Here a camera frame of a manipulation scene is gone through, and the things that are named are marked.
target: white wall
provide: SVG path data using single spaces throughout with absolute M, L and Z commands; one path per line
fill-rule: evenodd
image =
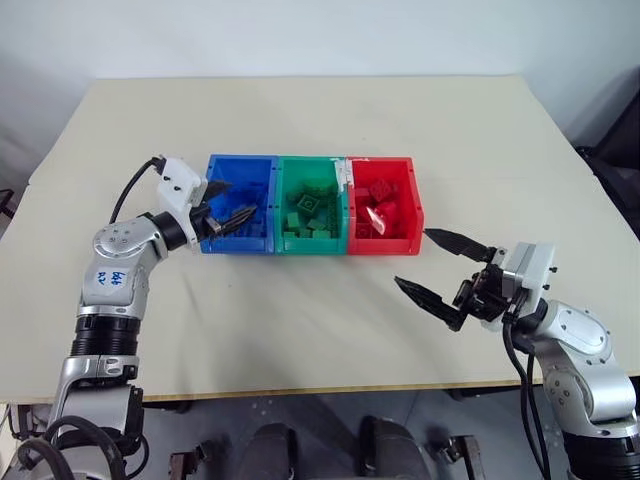
M 104 77 L 516 72 L 589 143 L 637 88 L 639 27 L 638 0 L 0 0 L 0 174 L 25 184 Z

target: lego brick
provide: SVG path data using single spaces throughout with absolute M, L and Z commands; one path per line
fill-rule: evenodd
M 303 194 L 304 190 L 302 189 L 302 187 L 298 186 L 296 188 L 292 188 L 286 194 L 287 202 L 296 204 L 300 201 L 300 198 L 302 198 Z
M 316 238 L 316 239 L 331 238 L 331 232 L 329 232 L 327 230 L 314 230 L 312 238 Z
M 338 199 L 333 196 L 329 197 L 327 204 L 327 230 L 332 237 L 338 237 Z
M 291 212 L 287 215 L 287 227 L 289 228 L 289 230 L 292 230 L 294 232 L 300 230 L 301 224 L 300 215 L 298 215 L 298 212 Z
M 354 188 L 353 193 L 356 197 L 356 202 L 368 202 L 371 199 L 369 189 L 366 187 Z
M 312 217 L 313 215 L 315 215 L 316 211 L 318 210 L 319 204 L 320 204 L 320 201 L 317 198 L 312 197 L 311 195 L 307 195 L 305 193 L 300 198 L 300 201 L 298 202 L 296 207 L 298 208 L 298 211 L 303 215 Z
M 309 223 L 307 223 L 307 228 L 310 228 L 311 230 L 324 230 L 327 226 L 315 218 L 312 218 L 309 220 Z
M 307 178 L 303 185 L 306 194 L 317 198 L 328 197 L 336 191 L 335 181 L 323 178 Z
M 382 202 L 373 209 L 371 225 L 383 237 L 391 238 L 396 232 L 396 225 L 400 221 L 400 212 L 396 202 Z
M 369 193 L 375 201 L 379 203 L 387 199 L 393 193 L 393 188 L 386 180 L 379 178 L 371 184 L 369 187 Z
M 356 238 L 371 238 L 373 235 L 373 228 L 368 223 L 356 224 Z

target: white table surface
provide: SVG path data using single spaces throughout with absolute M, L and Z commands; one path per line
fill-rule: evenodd
M 640 372 L 640 246 L 519 77 L 101 80 L 0 241 L 0 400 L 50 400 L 91 239 L 157 153 L 402 155 L 426 225 L 485 244 L 557 245 L 549 298 L 595 312 Z M 149 173 L 120 218 L 155 208 Z M 394 275 L 453 298 L 479 264 L 428 239 L 417 257 L 174 252 L 151 278 L 136 381 L 148 399 L 516 379 L 500 335 L 419 310 Z

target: black cable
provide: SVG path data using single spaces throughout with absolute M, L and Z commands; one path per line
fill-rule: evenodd
M 545 472 L 545 464 L 540 459 L 540 454 L 538 453 L 538 448 L 535 444 L 533 434 L 531 432 L 531 425 L 529 424 L 529 414 L 527 409 L 529 381 L 527 380 L 527 374 L 524 371 L 524 368 L 522 368 L 522 364 L 518 360 L 515 349 L 513 348 L 512 328 L 512 323 L 504 322 L 502 327 L 502 340 L 504 342 L 505 350 L 507 351 L 507 356 L 509 357 L 511 364 L 514 366 L 514 368 L 518 372 L 518 376 L 520 377 L 520 416 L 522 417 L 522 426 L 524 427 L 524 432 L 527 437 L 527 442 L 529 443 L 529 448 L 531 448 L 531 453 L 533 454 L 533 458 L 535 459 L 536 464 L 540 469 L 540 473 L 542 474 L 542 477 L 544 479 L 549 480 L 549 476 Z
M 107 435 L 104 430 L 102 430 L 100 427 L 90 422 L 89 420 L 74 415 L 59 418 L 58 420 L 53 422 L 49 426 L 49 428 L 47 428 L 47 431 L 45 432 L 43 438 L 50 442 L 51 440 L 53 440 L 53 437 L 60 429 L 60 427 L 64 425 L 70 425 L 77 428 L 82 433 L 84 433 L 93 443 L 100 447 L 100 450 L 102 450 L 102 453 L 104 453 L 104 456 L 107 459 L 111 480 L 127 479 L 127 475 L 124 471 L 124 461 L 122 459 L 122 453 L 120 452 L 120 450 L 118 450 L 115 442 L 109 435 Z
M 113 213 L 111 214 L 111 218 L 109 219 L 110 224 L 115 223 L 116 219 L 118 218 L 118 214 L 120 213 L 120 209 L 122 208 L 122 204 L 127 198 L 127 195 L 129 195 L 129 192 L 136 184 L 136 182 L 140 180 L 140 177 L 142 177 L 144 172 L 146 172 L 149 167 L 156 167 L 158 173 L 161 173 L 162 169 L 164 168 L 164 163 L 164 158 L 153 157 L 151 160 L 147 160 L 146 162 L 144 162 L 144 164 L 138 169 L 138 171 L 133 174 L 133 177 L 131 177 L 129 183 L 127 183 L 127 185 L 124 187 L 124 190 L 122 190 L 120 197 L 118 197 L 118 201 L 116 202 L 115 207 L 113 207 Z
M 529 405 L 531 406 L 531 415 L 533 416 L 533 425 L 538 435 L 538 443 L 540 445 L 540 456 L 542 457 L 542 463 L 544 471 L 547 476 L 551 478 L 551 467 L 549 465 L 549 452 L 547 451 L 547 442 L 544 441 L 544 432 L 542 431 L 542 422 L 540 422 L 540 414 L 538 413 L 538 405 L 536 404 L 536 397 L 533 394 L 533 364 L 535 356 L 533 353 L 529 354 L 527 358 L 527 395 L 529 396 Z
M 11 415 L 11 412 L 9 412 L 9 416 L 7 417 L 7 422 L 9 423 L 9 431 L 11 432 L 11 436 L 13 438 L 15 438 L 16 440 L 20 439 L 20 435 L 17 434 L 17 432 L 15 431 L 15 429 L 13 428 L 13 416 Z
M 133 472 L 127 474 L 128 480 L 131 480 L 132 478 L 140 475 L 142 470 L 144 470 L 144 467 L 147 466 L 147 462 L 149 461 L 149 442 L 147 442 L 147 439 L 144 435 L 140 435 L 140 443 L 142 443 L 142 449 L 144 451 L 142 462 L 140 462 L 138 468 L 136 468 Z
M 29 458 L 30 450 L 38 452 L 42 456 L 47 465 L 49 465 L 55 480 L 74 480 L 71 467 L 69 467 L 67 460 L 62 453 L 60 453 L 60 450 L 41 438 L 32 438 L 23 442 L 18 447 L 18 460 L 20 460 L 20 463 L 28 470 L 32 470 L 36 465 L 34 461 Z

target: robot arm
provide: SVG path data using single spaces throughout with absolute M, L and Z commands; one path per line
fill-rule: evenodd
M 609 331 L 590 313 L 552 300 L 540 325 L 523 336 L 534 346 L 575 478 L 640 474 L 635 391 Z
M 551 266 L 553 246 L 520 243 L 503 266 L 504 248 L 485 247 L 444 230 L 425 233 L 451 253 L 487 266 L 462 282 L 455 308 L 434 292 L 396 277 L 402 291 L 454 331 L 468 315 L 490 329 L 499 320 L 511 324 L 516 348 L 533 353 L 540 363 L 573 478 L 640 476 L 635 392 L 615 360 L 609 331 L 587 311 L 542 299 L 549 274 L 557 270 Z
M 137 336 L 151 271 L 169 251 L 183 245 L 194 248 L 209 236 L 227 235 L 255 212 L 255 206 L 248 206 L 227 221 L 214 220 L 207 202 L 230 184 L 207 183 L 177 158 L 154 158 L 153 164 L 161 175 L 158 197 L 165 211 L 111 223 L 94 237 L 94 258 L 84 276 L 76 337 L 63 363 L 49 417 L 49 429 L 54 430 L 45 434 L 51 439 L 51 445 L 45 447 L 55 450 L 54 456 L 61 454 L 72 472 L 96 479 L 124 478 L 123 457 L 133 455 L 145 443 L 142 389 L 129 381 L 137 377 Z M 69 423 L 77 417 L 111 438 L 112 447 L 105 452 L 111 458 L 109 466 L 92 446 L 95 431 L 92 436 L 90 431 Z M 30 448 L 45 447 L 40 442 Z M 28 450 L 20 453 L 24 457 Z M 47 462 L 32 463 L 27 466 L 27 478 L 51 478 Z M 24 473 L 14 469 L 8 478 L 24 478 Z

